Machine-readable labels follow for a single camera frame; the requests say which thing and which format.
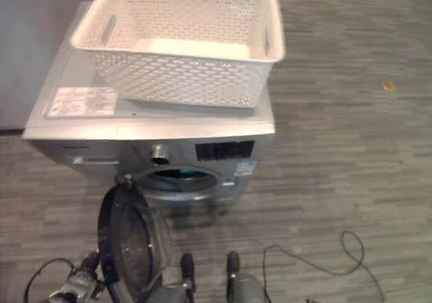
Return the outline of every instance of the small yellow debris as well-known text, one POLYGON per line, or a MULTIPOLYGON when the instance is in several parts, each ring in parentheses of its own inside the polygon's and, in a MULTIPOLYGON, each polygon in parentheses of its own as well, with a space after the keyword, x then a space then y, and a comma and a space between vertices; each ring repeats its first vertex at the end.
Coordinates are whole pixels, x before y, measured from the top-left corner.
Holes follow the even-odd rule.
POLYGON ((381 85, 383 85, 384 89, 388 92, 394 92, 396 90, 396 88, 394 88, 394 85, 388 80, 382 80, 381 85))

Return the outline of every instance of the plastic basket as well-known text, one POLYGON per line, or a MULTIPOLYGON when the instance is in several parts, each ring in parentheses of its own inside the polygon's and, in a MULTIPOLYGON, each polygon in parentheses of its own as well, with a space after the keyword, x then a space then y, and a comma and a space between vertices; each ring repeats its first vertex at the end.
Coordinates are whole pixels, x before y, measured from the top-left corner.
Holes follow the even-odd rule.
POLYGON ((277 0, 94 0, 72 45, 119 96, 255 107, 284 57, 277 0))

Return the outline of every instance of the washing machine top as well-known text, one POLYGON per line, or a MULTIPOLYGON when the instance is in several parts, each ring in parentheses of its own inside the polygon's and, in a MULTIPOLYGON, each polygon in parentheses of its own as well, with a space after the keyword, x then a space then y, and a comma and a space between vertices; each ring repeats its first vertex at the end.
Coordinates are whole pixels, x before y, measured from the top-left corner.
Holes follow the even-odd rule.
POLYGON ((157 140, 274 134, 267 89, 254 109, 120 99, 69 44, 78 10, 26 124, 26 139, 157 140))

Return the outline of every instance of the cable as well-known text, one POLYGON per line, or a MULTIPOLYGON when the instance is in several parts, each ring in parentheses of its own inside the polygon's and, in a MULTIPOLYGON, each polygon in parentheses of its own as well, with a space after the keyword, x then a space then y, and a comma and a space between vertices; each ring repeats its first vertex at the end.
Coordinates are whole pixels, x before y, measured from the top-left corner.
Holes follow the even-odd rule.
POLYGON ((333 276, 347 276, 347 275, 350 275, 353 272, 355 272, 360 267, 363 267, 366 270, 366 272, 369 274, 371 279, 373 280, 375 286, 377 287, 379 295, 381 296, 381 303, 385 303, 384 293, 381 289, 381 286, 379 285, 377 278, 372 274, 372 272, 369 270, 369 268, 365 264, 363 264, 363 261, 365 260, 365 250, 364 250, 365 245, 362 243, 362 240, 354 232, 343 231, 341 238, 340 238, 340 242, 341 242, 342 248, 344 249, 345 254, 348 257, 350 257, 353 261, 356 262, 356 265, 353 268, 351 268, 349 271, 343 271, 343 272, 330 271, 329 269, 318 266, 318 265, 310 262, 309 260, 306 260, 305 258, 303 258, 297 254, 294 254, 292 252, 287 251, 286 249, 282 248, 279 244, 274 244, 272 246, 266 247, 263 251, 263 278, 264 278, 264 294, 265 294, 266 299, 269 301, 269 303, 272 303, 272 301, 271 301, 269 293, 267 291, 267 276, 266 276, 266 271, 265 271, 265 268, 266 268, 265 267, 265 259, 267 257, 267 251, 272 250, 274 248, 279 249, 281 252, 283 252, 285 255, 287 255, 289 257, 295 258, 295 259, 301 261, 302 263, 305 263, 305 264, 307 264, 307 265, 309 265, 315 269, 318 269, 319 271, 322 271, 326 274, 333 275, 333 276), (354 257, 354 255, 346 247, 345 237, 347 235, 353 236, 357 240, 358 244, 360 244, 360 252, 361 252, 360 259, 357 259, 356 257, 354 257))
POLYGON ((26 289, 24 290, 24 298, 23 298, 24 303, 28 303, 28 292, 30 291, 30 288, 32 286, 34 279, 42 273, 42 271, 45 269, 45 267, 47 267, 48 265, 50 265, 52 263, 56 263, 56 262, 63 262, 65 264, 69 265, 70 272, 69 272, 69 275, 67 276, 67 279, 69 279, 69 277, 75 271, 75 266, 72 263, 72 261, 70 261, 69 259, 66 259, 66 258, 54 258, 54 259, 48 260, 47 262, 43 263, 43 265, 33 274, 32 278, 30 278, 30 281, 27 283, 26 289))

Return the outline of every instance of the gray carpet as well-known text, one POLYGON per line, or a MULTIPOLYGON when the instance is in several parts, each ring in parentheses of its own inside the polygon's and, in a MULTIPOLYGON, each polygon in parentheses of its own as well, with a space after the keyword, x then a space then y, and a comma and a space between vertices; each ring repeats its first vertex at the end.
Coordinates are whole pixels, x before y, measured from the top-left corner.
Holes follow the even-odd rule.
MULTIPOLYGON (((353 262, 338 238, 350 229, 388 302, 430 303, 432 0, 283 0, 282 9, 288 57, 269 83, 274 147, 226 214, 170 220, 174 262, 193 253, 196 302, 224 302, 230 250, 260 279, 261 251, 274 242, 348 269, 353 262)), ((106 189, 44 159, 19 136, 0 142, 0 301, 19 302, 43 261, 78 263, 95 248, 106 189)), ((179 274, 171 267, 166 279, 179 274)), ((362 270, 330 277, 272 252, 268 274, 274 303, 379 302, 362 270)), ((63 267, 50 267, 34 297, 56 289, 63 275, 63 267)))

